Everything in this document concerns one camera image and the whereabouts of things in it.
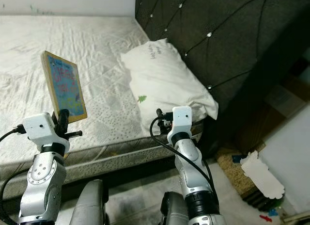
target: wall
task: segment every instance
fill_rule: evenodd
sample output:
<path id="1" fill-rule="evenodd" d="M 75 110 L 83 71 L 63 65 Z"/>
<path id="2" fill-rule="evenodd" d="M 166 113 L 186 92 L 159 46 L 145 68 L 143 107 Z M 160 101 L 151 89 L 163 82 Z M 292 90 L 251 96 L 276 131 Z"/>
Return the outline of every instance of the wall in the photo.
<path id="1" fill-rule="evenodd" d="M 260 158 L 284 185 L 297 213 L 310 209 L 310 104 L 265 140 Z"/>
<path id="2" fill-rule="evenodd" d="M 0 14 L 134 16 L 135 0 L 0 0 Z"/>

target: bed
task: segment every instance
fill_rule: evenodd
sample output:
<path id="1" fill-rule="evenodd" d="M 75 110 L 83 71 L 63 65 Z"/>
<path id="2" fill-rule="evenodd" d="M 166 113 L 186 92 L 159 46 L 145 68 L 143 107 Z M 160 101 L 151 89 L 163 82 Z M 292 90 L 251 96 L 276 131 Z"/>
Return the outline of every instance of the bed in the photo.
<path id="1" fill-rule="evenodd" d="M 78 65 L 88 118 L 69 124 L 68 132 L 82 130 L 83 136 L 70 140 L 65 183 L 171 156 L 142 132 L 130 73 L 120 61 L 121 53 L 149 40 L 134 18 L 0 16 L 0 25 L 2 133 L 24 117 L 53 112 L 42 51 Z M 202 129 L 202 123 L 193 126 L 197 141 Z M 30 168 L 37 153 L 25 135 L 6 138 L 0 148 L 0 180 Z M 21 195 L 25 187 L 24 177 L 17 177 L 5 198 Z"/>
<path id="2" fill-rule="evenodd" d="M 309 47 L 309 4 L 310 0 L 137 0 L 137 20 L 1 16 L 1 131 L 26 116 L 53 111 L 39 59 L 49 50 L 78 65 L 89 115 L 69 126 L 69 131 L 82 130 L 84 136 L 72 140 L 65 156 L 65 183 L 170 156 L 140 130 L 137 101 L 120 61 L 121 53 L 148 40 L 168 38 L 219 103 L 217 121 L 207 117 L 193 126 L 199 148 L 210 155 Z M 23 135 L 1 142 L 0 151 L 0 180 L 29 168 L 37 153 Z M 5 197 L 21 195 L 25 186 L 23 177 L 16 178 Z"/>

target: pillow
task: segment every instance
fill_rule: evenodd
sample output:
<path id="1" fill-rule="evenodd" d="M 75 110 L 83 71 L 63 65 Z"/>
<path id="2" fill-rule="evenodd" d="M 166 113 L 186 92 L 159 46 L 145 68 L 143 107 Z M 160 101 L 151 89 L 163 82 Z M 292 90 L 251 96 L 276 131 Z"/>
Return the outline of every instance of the pillow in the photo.
<path id="1" fill-rule="evenodd" d="M 175 106 L 188 105 L 192 108 L 193 122 L 207 115 L 216 120 L 218 103 L 167 39 L 149 41 L 122 54 L 121 59 L 130 70 L 129 85 L 138 102 L 145 136 L 149 136 L 149 127 L 157 117 L 158 108 L 166 113 Z M 154 126 L 153 131 L 160 134 L 158 126 Z"/>

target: black tufted headboard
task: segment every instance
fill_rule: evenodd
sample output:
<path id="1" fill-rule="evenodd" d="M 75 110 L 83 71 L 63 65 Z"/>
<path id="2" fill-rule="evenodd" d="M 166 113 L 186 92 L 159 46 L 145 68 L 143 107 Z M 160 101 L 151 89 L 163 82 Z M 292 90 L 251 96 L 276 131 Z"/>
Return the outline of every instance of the black tufted headboard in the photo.
<path id="1" fill-rule="evenodd" d="M 310 0 L 136 0 L 151 40 L 168 38 L 219 103 L 200 145 L 229 139 L 310 46 Z"/>

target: black cable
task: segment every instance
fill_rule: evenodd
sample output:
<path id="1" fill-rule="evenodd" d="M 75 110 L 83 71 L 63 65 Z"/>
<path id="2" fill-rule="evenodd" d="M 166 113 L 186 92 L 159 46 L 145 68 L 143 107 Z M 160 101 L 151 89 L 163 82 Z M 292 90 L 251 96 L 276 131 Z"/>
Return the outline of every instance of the black cable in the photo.
<path id="1" fill-rule="evenodd" d="M 1 138 L 0 138 L 0 142 L 5 139 L 6 137 L 8 137 L 10 134 L 16 133 L 16 131 L 11 130 L 10 132 L 7 132 L 6 134 L 4 134 Z"/>
<path id="2" fill-rule="evenodd" d="M 212 187 L 215 188 L 215 187 L 214 187 L 214 182 L 213 182 L 213 177 L 212 177 L 212 174 L 211 174 L 211 170 L 210 170 L 210 168 L 209 168 L 209 165 L 208 165 L 208 163 L 207 163 L 206 160 L 202 159 L 202 161 L 203 161 L 205 167 L 207 168 L 208 175 L 209 175 L 210 181 L 211 181 L 211 183 L 212 183 Z"/>
<path id="3" fill-rule="evenodd" d="M 0 189 L 0 219 L 5 222 L 8 225 L 17 225 L 16 222 L 14 222 L 9 215 L 5 212 L 4 208 L 3 208 L 3 193 L 4 193 L 4 189 L 7 185 L 7 183 L 14 177 L 16 177 L 19 174 L 22 174 L 24 172 L 27 172 L 28 169 L 22 170 L 20 172 L 14 173 L 12 174 L 8 179 L 6 179 L 6 181 L 2 184 L 1 189 Z"/>
<path id="4" fill-rule="evenodd" d="M 217 197 L 217 192 L 214 188 L 214 184 L 213 184 L 213 180 L 211 181 L 211 171 L 210 171 L 210 168 L 209 166 L 207 165 L 207 163 L 205 162 L 204 164 L 206 165 L 207 167 L 207 171 L 208 171 L 208 174 L 209 174 L 209 177 L 207 176 L 207 174 L 200 168 L 198 167 L 193 161 L 191 161 L 189 158 L 187 158 L 186 156 L 184 156 L 182 153 L 178 152 L 177 150 L 175 150 L 173 147 L 170 147 L 168 146 L 167 144 L 163 143 L 162 141 L 158 140 L 154 135 L 153 135 L 153 125 L 154 123 L 158 120 L 158 119 L 163 119 L 162 117 L 157 117 L 155 118 L 152 122 L 151 122 L 151 125 L 150 125 L 150 135 L 151 135 L 151 138 L 157 142 L 158 144 L 162 145 L 163 147 L 165 147 L 166 149 L 168 149 L 169 151 L 173 152 L 174 154 L 178 155 L 179 157 L 181 157 L 182 159 L 186 160 L 190 165 L 192 165 L 198 172 L 200 172 L 200 174 L 208 181 L 209 185 L 211 186 L 211 189 L 212 189 L 212 192 L 217 200 L 217 203 L 218 203 L 218 197 Z"/>
<path id="5" fill-rule="evenodd" d="M 24 134 L 26 133 L 24 126 L 22 124 L 18 125 L 15 129 L 11 130 L 10 132 L 7 132 L 6 134 L 4 134 L 1 138 L 0 138 L 0 142 L 5 139 L 6 137 L 8 137 L 10 134 L 13 133 L 20 133 L 20 134 Z M 8 179 L 5 180 L 5 182 L 2 184 L 1 189 L 0 189 L 0 220 L 2 220 L 4 223 L 8 224 L 8 225 L 17 225 L 16 222 L 14 222 L 9 215 L 5 212 L 4 208 L 3 208 L 3 193 L 4 193 L 4 189 L 5 186 L 7 185 L 7 183 L 14 177 L 16 177 L 17 175 L 27 172 L 28 169 L 22 170 L 20 172 L 14 173 L 12 174 Z"/>

